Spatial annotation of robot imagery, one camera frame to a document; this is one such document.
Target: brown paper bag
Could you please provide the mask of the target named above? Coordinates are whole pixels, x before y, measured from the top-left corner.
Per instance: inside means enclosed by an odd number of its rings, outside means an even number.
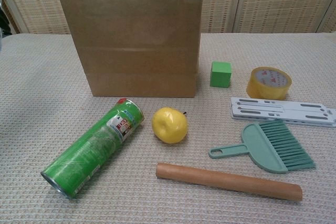
[[[202,0],[60,0],[94,96],[193,97]]]

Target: tape roll label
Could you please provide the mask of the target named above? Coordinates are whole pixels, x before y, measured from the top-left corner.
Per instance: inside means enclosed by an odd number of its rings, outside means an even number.
[[[286,76],[270,69],[261,69],[255,75],[259,82],[271,87],[283,87],[288,83]]]

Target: packing tape roll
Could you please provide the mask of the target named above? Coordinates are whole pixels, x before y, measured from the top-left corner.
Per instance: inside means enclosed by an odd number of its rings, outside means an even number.
[[[259,67],[252,70],[246,92],[251,98],[284,100],[292,84],[285,72],[271,67]]]

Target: foam cube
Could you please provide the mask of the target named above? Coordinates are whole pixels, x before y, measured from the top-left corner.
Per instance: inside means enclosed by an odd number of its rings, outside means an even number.
[[[210,86],[228,88],[231,78],[231,63],[213,61],[211,67]]]

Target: metal can bottom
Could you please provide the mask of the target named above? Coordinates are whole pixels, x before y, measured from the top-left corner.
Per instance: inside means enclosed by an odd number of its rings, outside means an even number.
[[[49,184],[51,184],[51,186],[56,189],[56,191],[60,192],[61,194],[63,194],[65,197],[67,197],[68,199],[72,199],[72,197],[70,195],[68,195],[57,183],[56,181],[54,181],[52,178],[50,178],[47,174],[45,174],[44,172],[41,172],[42,177],[48,181]]]

